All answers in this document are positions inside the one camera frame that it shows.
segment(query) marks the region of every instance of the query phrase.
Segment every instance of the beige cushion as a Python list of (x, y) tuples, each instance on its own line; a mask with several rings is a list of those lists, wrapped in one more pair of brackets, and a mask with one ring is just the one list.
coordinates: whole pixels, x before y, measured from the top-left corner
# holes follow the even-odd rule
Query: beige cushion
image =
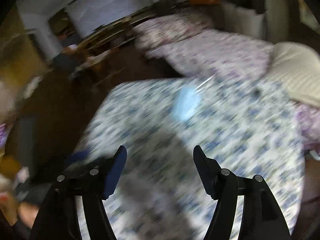
[(267, 77), (281, 81), (291, 99), (320, 107), (320, 58), (312, 48), (295, 42), (277, 43)]

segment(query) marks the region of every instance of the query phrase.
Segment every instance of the white wall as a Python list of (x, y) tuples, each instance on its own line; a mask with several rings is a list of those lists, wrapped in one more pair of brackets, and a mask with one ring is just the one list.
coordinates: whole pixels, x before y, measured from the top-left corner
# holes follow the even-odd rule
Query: white wall
[(26, 30), (35, 29), (35, 36), (40, 48), (49, 61), (60, 54), (62, 46), (53, 34), (47, 21), (47, 17), (39, 14), (19, 12), (20, 18)]
[(77, 0), (66, 6), (71, 21), (84, 38), (106, 25), (151, 5), (153, 0)]

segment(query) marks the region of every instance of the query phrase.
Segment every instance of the orange object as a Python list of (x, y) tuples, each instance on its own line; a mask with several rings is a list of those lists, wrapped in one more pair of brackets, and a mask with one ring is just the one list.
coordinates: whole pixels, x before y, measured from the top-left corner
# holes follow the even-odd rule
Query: orange object
[(191, 5), (218, 5), (220, 0), (189, 0)]

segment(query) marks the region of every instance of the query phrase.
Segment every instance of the wooden floor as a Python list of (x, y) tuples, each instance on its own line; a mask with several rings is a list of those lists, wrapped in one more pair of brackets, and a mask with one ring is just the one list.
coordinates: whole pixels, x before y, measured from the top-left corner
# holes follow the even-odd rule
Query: wooden floor
[[(47, 163), (36, 178), (39, 182), (56, 178), (63, 169), (64, 158), (73, 152), (87, 124), (113, 87), (127, 81), (180, 76), (164, 62), (147, 61), (132, 45), (114, 53), (104, 67), (124, 70), (111, 82), (102, 82), (96, 93), (91, 92), (91, 85), (85, 80), (73, 84), (65, 74), (53, 71), (23, 107), (22, 115), (37, 118), (35, 154), (40, 164)], [(8, 140), (7, 154), (14, 155), (16, 145), (13, 133)], [(305, 172), (301, 211), (292, 235), (294, 240), (303, 236), (320, 212), (320, 162), (307, 160)]]

